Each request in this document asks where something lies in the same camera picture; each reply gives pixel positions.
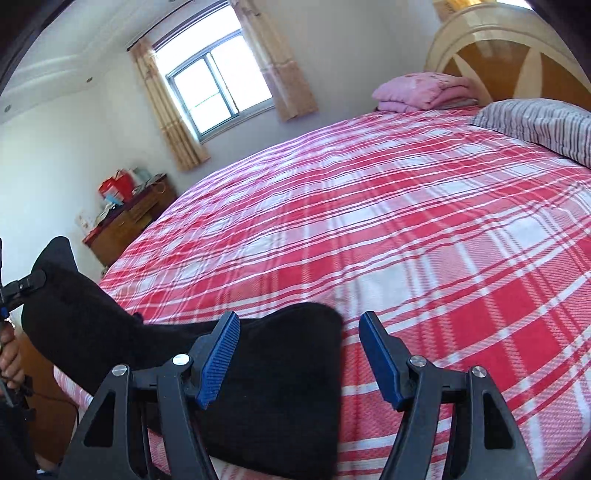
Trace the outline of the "person's left hand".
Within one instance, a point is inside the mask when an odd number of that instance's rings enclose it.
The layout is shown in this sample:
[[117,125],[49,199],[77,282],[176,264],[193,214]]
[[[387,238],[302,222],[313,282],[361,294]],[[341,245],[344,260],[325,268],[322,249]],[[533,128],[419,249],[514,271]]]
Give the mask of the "person's left hand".
[[9,389],[18,389],[24,381],[20,346],[13,325],[8,321],[1,324],[1,376]]

